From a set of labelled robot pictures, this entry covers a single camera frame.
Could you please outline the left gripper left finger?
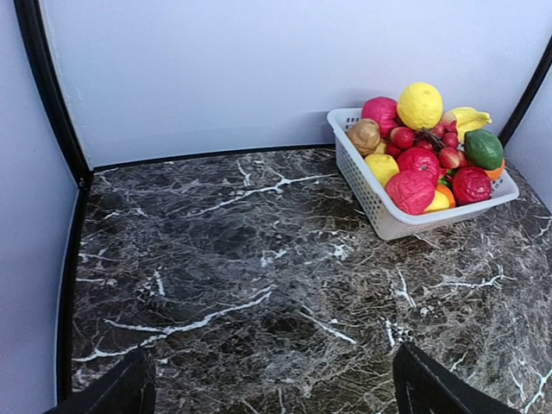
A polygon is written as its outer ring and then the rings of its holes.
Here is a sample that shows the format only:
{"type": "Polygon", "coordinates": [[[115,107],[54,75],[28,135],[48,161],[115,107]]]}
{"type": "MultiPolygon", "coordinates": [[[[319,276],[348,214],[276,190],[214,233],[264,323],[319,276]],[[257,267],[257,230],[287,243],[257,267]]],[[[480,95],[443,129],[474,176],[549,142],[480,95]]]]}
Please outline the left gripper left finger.
{"type": "Polygon", "coordinates": [[[138,348],[82,392],[72,394],[46,414],[154,413],[155,366],[138,348]]]}

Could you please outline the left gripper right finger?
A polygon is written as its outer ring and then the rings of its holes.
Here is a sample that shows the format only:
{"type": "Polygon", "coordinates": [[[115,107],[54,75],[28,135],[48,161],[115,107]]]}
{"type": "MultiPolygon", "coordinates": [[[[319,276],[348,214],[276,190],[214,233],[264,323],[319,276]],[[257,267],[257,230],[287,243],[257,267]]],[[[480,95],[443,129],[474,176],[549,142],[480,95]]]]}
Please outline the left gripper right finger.
{"type": "Polygon", "coordinates": [[[517,413],[456,377],[412,342],[399,347],[392,374],[400,414],[517,413]]]}

